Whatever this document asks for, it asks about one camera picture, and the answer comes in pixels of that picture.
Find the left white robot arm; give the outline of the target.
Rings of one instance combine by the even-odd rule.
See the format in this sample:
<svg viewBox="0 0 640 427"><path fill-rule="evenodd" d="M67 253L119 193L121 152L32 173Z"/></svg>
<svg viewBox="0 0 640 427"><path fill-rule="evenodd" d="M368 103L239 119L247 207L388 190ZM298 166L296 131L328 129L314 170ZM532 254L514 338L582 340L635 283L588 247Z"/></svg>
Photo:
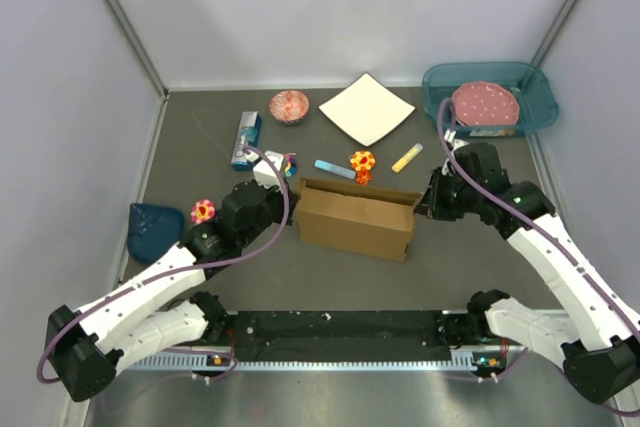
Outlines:
<svg viewBox="0 0 640 427"><path fill-rule="evenodd" d="M188 230L140 274L94 302L51 312L39 364L50 365L53 380L83 402L145 357L183 342L220 341L227 321L214 297L196 295L171 312L162 306L250 259L246 248L271 225L289 225L298 200L286 184L237 184L211 219Z"/></svg>

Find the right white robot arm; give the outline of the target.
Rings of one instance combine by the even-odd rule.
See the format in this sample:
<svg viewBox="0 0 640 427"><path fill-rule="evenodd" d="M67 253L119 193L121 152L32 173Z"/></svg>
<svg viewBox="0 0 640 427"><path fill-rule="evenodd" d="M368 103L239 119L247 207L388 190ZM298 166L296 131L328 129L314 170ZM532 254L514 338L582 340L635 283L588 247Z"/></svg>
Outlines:
<svg viewBox="0 0 640 427"><path fill-rule="evenodd" d="M432 171L414 211L456 221L474 214L518 252L559 301L566 316L534 311L499 291L467 305L476 341L513 340L559 368L586 400L602 404L639 379L639 314L599 275L534 183L512 183L488 143L444 141L447 157Z"/></svg>

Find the brown cardboard box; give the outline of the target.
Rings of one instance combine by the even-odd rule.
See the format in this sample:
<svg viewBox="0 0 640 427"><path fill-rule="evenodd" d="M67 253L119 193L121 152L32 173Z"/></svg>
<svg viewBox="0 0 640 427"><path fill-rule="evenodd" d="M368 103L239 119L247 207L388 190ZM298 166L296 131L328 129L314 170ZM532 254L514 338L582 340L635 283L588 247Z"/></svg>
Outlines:
<svg viewBox="0 0 640 427"><path fill-rule="evenodd" d="M301 178L295 217L303 242L403 262L420 193Z"/></svg>

